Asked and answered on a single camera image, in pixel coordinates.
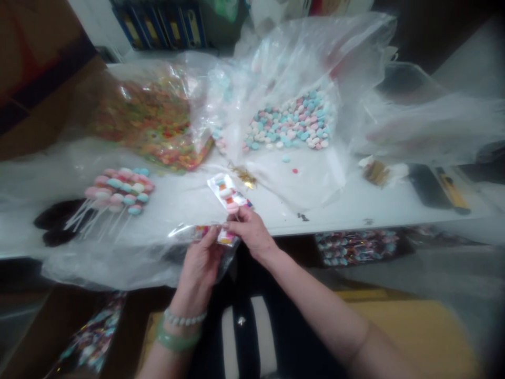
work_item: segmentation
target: bracelet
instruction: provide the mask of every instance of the bracelet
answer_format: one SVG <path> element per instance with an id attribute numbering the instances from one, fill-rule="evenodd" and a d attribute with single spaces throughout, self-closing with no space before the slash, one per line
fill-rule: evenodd
<path id="1" fill-rule="evenodd" d="M 163 329 L 163 319 L 158 323 L 158 333 L 156 339 L 161 346 L 168 350 L 180 352 L 189 349 L 197 344 L 201 337 L 201 329 L 193 336 L 184 338 L 168 333 Z"/>
<path id="2" fill-rule="evenodd" d="M 172 325 L 175 326 L 190 326 L 190 325 L 195 325 L 203 322 L 205 318 L 207 317 L 207 311 L 203 312 L 201 315 L 193 317 L 193 318 L 184 318 L 184 317 L 177 317 L 176 315 L 173 315 L 168 308 L 164 312 L 165 315 L 165 321 L 168 321 Z"/>

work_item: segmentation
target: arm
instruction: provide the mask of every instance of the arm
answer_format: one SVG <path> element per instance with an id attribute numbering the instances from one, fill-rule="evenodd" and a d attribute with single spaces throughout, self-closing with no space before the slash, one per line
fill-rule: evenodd
<path id="1" fill-rule="evenodd" d="M 170 303 L 172 314 L 193 318 L 207 308 L 222 254 L 221 248 L 214 244 L 218 234 L 219 228 L 213 226 L 199 243 L 189 247 Z M 198 333 L 201 325 L 174 326 L 164 322 L 163 328 L 172 335 L 188 338 Z M 155 341 L 137 379 L 182 379 L 186 377 L 193 351 L 194 347 L 172 351 Z"/>
<path id="2" fill-rule="evenodd" d="M 261 218 L 241 208 L 242 222 L 224 227 L 239 235 L 275 278 L 332 355 L 356 378 L 414 378 L 415 372 L 379 328 L 353 311 L 275 244 Z"/>

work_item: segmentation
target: cardboard box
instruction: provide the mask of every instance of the cardboard box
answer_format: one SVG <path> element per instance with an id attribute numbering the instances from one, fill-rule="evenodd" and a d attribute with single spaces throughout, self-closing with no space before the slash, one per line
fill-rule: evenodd
<path id="1" fill-rule="evenodd" d="M 0 0 L 0 159 L 54 143 L 77 83 L 105 67 L 65 0 Z"/>
<path id="2" fill-rule="evenodd" d="M 100 375 L 85 370 L 70 378 L 134 378 L 151 312 L 166 308 L 172 290 L 149 288 L 128 293 L 116 333 Z M 98 310 L 105 294 L 55 285 L 14 349 L 0 379 L 42 378 L 68 346 L 71 337 Z"/>

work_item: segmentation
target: clear plastic bag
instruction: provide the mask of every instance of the clear plastic bag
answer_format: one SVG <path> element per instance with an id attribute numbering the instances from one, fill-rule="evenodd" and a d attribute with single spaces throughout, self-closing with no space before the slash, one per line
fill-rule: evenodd
<path id="1" fill-rule="evenodd" d="M 190 102 L 198 106 L 205 93 L 204 74 L 184 58 L 114 66 L 78 87 L 69 125 L 174 172 L 194 170 L 212 144 L 209 130 L 189 122 Z"/>
<path id="2" fill-rule="evenodd" d="M 457 165 L 474 163 L 483 147 L 505 139 L 505 100 L 448 93 L 410 63 L 389 64 L 362 103 L 363 154 Z"/>
<path id="3" fill-rule="evenodd" d="M 1 162 L 0 175 L 9 181 L 0 189 L 0 256 L 32 257 L 43 262 L 44 276 L 91 290 L 176 287 L 189 241 L 174 240 L 170 233 L 180 223 L 225 221 L 226 209 L 207 186 L 207 180 L 223 170 L 220 165 L 203 165 L 184 176 L 151 174 L 155 189 L 142 214 L 127 224 L 124 218 L 110 235 L 100 234 L 111 225 L 105 215 L 86 238 L 46 247 L 42 239 L 46 231 L 33 223 L 55 203 L 83 198 L 85 189 L 104 169 L 145 166 L 129 149 L 91 137 Z M 147 167 L 156 171 L 155 166 Z M 226 249 L 221 276 L 234 251 L 235 246 Z"/>
<path id="4" fill-rule="evenodd" d="M 357 101 L 382 81 L 383 54 L 395 26 L 393 17 L 380 13 L 286 22 L 245 57 L 209 63 L 206 106 L 191 113 L 191 123 L 210 127 L 216 145 L 235 166 L 249 170 L 294 210 L 323 206 L 345 184 L 358 132 Z M 296 154 L 291 154 L 293 148 L 268 150 L 259 141 L 249 151 L 243 148 L 249 147 L 249 128 L 258 112 L 289 110 L 312 95 L 321 99 L 315 111 L 325 113 L 318 133 L 327 139 L 327 147 L 314 143 L 311 147 L 320 148 L 315 151 L 300 141 Z"/>

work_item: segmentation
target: white bead bracelet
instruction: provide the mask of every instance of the white bead bracelet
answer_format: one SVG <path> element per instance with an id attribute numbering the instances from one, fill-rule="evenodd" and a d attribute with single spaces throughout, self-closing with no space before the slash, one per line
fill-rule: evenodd
<path id="1" fill-rule="evenodd" d="M 184 317 L 178 317 L 174 314 L 172 314 L 168 308 L 165 310 L 165 321 L 168 321 L 172 325 L 176 326 L 190 326 L 190 325 L 195 325 L 203 322 L 205 318 L 207 317 L 207 311 L 203 312 L 201 315 L 193 317 L 193 318 L 184 318 Z"/>

